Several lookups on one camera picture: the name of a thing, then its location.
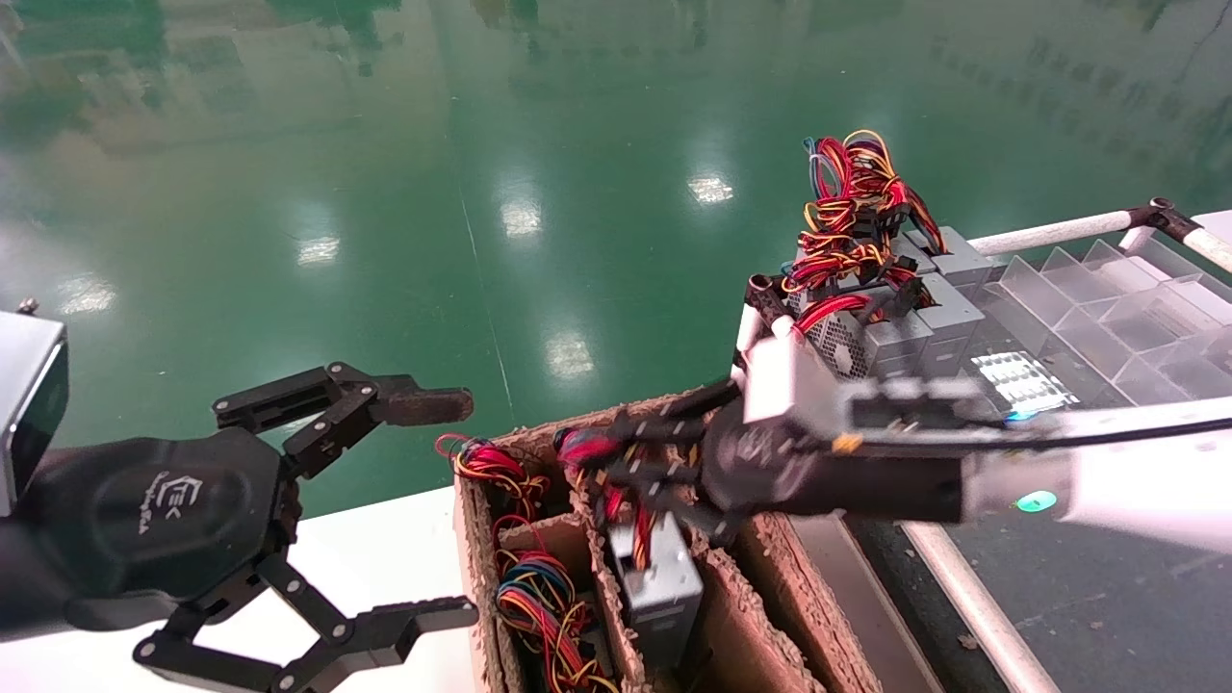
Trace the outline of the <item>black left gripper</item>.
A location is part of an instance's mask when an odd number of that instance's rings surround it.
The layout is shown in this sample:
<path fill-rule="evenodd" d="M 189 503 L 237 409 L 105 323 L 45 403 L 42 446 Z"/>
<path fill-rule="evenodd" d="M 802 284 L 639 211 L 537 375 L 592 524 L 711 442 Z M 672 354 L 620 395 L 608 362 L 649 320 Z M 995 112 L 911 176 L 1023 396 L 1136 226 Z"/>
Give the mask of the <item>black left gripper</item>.
<path fill-rule="evenodd" d="M 468 388 L 424 388 L 410 374 L 335 361 L 216 400 L 217 425 L 228 429 L 211 437 L 52 450 L 14 508 L 14 628 L 123 631 L 172 613 L 133 661 L 211 692 L 331 692 L 352 675 L 403 665 L 424 635 L 476 626 L 476 603 L 445 597 L 345 617 L 270 555 L 239 586 L 250 596 L 272 589 L 317 633 L 306 654 L 277 665 L 193 639 L 233 604 L 213 591 L 282 538 L 272 523 L 283 469 L 314 478 L 379 425 L 458 423 L 474 408 Z M 282 461 L 254 435 L 294 422 L 304 427 L 283 441 Z"/>

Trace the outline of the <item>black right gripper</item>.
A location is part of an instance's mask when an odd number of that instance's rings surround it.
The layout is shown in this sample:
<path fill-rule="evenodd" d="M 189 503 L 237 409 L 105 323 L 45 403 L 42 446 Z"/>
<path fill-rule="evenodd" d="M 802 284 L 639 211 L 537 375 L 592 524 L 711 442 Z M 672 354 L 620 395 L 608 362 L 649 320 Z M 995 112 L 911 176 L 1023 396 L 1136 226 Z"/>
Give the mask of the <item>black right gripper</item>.
<path fill-rule="evenodd" d="M 607 481 L 630 494 L 634 507 L 674 515 L 713 547 L 729 547 L 739 518 L 761 513 L 843 511 L 882 522 L 963 520 L 960 459 L 840 455 L 800 425 L 745 423 L 739 395 L 738 382 L 721 380 L 671 396 L 648 413 L 622 411 L 607 427 L 607 440 L 691 445 L 703 439 L 701 472 L 681 464 L 616 457 L 604 469 Z M 706 430 L 706 417 L 719 408 Z M 699 483 L 706 499 L 696 491 Z"/>

